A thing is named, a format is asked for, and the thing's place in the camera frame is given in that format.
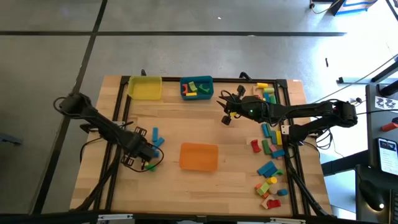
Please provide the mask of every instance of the computer mouse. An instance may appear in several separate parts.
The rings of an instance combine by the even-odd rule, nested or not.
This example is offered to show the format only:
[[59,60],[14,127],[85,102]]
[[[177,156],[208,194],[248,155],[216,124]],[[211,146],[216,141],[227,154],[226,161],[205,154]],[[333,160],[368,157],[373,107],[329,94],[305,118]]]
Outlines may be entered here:
[[381,211],[384,208],[384,199],[381,190],[372,182],[361,180],[359,183],[359,191],[361,191],[363,198],[371,208],[376,211]]

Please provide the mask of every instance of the green block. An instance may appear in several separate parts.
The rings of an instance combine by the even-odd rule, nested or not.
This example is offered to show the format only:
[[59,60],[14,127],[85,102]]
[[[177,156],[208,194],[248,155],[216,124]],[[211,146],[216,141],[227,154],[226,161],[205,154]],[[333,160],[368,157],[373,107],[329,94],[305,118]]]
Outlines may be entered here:
[[269,126],[269,123],[266,123],[266,126],[267,126],[267,130],[268,130],[268,133],[271,135],[271,126]]
[[144,167],[145,169],[149,169],[149,171],[155,172],[156,166],[154,164],[149,164]]
[[274,174],[271,175],[271,177],[276,177],[276,176],[284,175],[284,174],[285,174],[284,170],[278,169]]
[[276,104],[275,95],[269,96],[269,99],[270,99],[271,103]]
[[202,93],[205,93],[205,94],[209,94],[210,88],[205,88],[204,84],[200,84],[199,85],[199,91],[201,91]]
[[268,141],[266,139],[262,140],[262,147],[264,148],[264,152],[269,155],[271,154],[271,150],[269,149]]
[[196,93],[198,91],[197,87],[195,86],[194,82],[190,82],[189,84],[189,88],[191,89],[192,92]]

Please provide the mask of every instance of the blue block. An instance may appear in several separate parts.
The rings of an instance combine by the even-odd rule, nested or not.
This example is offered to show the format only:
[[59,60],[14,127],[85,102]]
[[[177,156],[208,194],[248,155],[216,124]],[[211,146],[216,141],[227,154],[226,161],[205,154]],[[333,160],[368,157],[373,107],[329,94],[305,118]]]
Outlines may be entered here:
[[272,167],[275,167],[275,165],[272,161],[269,161],[264,166],[262,166],[260,169],[258,169],[257,173],[259,173],[259,175],[263,175],[267,172],[267,170],[269,170]]
[[156,147],[160,147],[164,142],[164,139],[162,137],[160,137],[154,144],[154,146]]
[[159,129],[154,127],[152,131],[152,142],[156,142],[158,138]]
[[271,133],[269,133],[269,135],[271,136],[271,141],[272,144],[278,144],[278,140],[276,140],[276,132],[275,131],[271,131]]
[[263,96],[266,99],[266,102],[268,102],[268,103],[271,102],[271,100],[269,99],[269,93],[264,93]]
[[266,178],[270,178],[273,174],[275,174],[275,172],[277,172],[278,169],[276,169],[275,166],[271,167],[270,169],[268,169],[263,175]]
[[262,128],[262,132],[264,133],[264,136],[265,136],[266,138],[269,138],[269,133],[268,133],[268,129],[267,129],[266,124],[262,124],[262,125],[261,125],[261,128]]
[[276,193],[278,196],[285,196],[287,195],[287,190],[286,189],[280,189]]
[[283,150],[283,149],[280,149],[280,150],[276,150],[275,152],[272,152],[271,153],[271,157],[272,158],[276,158],[276,157],[279,157],[279,156],[284,156],[285,155],[285,151]]
[[159,158],[159,150],[155,150],[155,158]]

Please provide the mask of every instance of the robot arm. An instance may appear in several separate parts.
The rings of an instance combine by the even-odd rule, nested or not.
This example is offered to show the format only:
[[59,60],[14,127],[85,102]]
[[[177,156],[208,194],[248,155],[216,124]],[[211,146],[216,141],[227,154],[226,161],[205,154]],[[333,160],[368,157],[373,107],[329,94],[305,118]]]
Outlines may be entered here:
[[267,122],[271,126],[276,126],[288,118],[321,116],[321,118],[304,125],[290,126],[289,143],[292,144],[302,145],[309,134],[320,134],[333,126],[349,128],[358,122],[355,107],[347,102],[331,100],[307,105],[283,106],[265,102],[256,96],[242,97],[244,92],[245,89],[241,85],[238,87],[237,95],[221,91],[220,98],[225,100],[226,104],[220,101],[218,103],[227,114],[221,120],[222,123],[229,125],[231,113],[239,114],[258,123]]

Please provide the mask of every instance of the desk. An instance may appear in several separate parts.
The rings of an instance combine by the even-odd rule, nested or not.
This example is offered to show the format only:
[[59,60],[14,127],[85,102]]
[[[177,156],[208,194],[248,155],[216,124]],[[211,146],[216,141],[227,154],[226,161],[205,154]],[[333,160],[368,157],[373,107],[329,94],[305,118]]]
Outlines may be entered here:
[[[106,76],[99,93],[96,108],[109,119],[113,115],[120,79],[118,76]],[[182,215],[291,217],[290,196],[279,197],[281,207],[265,210],[260,206],[262,198],[255,193],[254,186],[265,181],[256,171],[271,159],[264,153],[254,154],[250,146],[251,140],[264,139],[260,124],[246,118],[234,119],[229,126],[221,123],[223,110],[216,102],[218,93],[221,90],[235,92],[239,84],[241,83],[215,83],[215,94],[211,100],[183,101],[179,93],[179,82],[163,82],[162,100],[132,100],[128,121],[134,121],[134,124],[130,128],[134,128],[135,125],[145,128],[148,130],[146,138],[150,139],[152,128],[158,127],[159,136],[165,139],[161,146],[165,158],[155,172],[135,173],[120,166],[112,210]],[[242,85],[249,95],[254,84]],[[288,90],[292,105],[305,103],[301,81],[288,80]],[[124,92],[122,102],[126,99],[126,91]],[[297,124],[309,121],[307,118],[295,119]],[[88,141],[97,137],[98,134],[90,133]],[[217,172],[209,174],[181,170],[178,160],[180,145],[183,142],[217,144]],[[105,147],[106,141],[86,146],[71,208],[81,204],[96,185]],[[300,153],[308,189],[318,203],[331,213],[318,152],[311,147],[302,146]],[[278,168],[285,169],[283,160],[273,161]],[[279,177],[278,181],[281,188],[288,188],[286,175]],[[101,208],[104,208],[107,189],[108,186],[103,191]],[[303,213],[297,187],[295,192],[298,210]]]

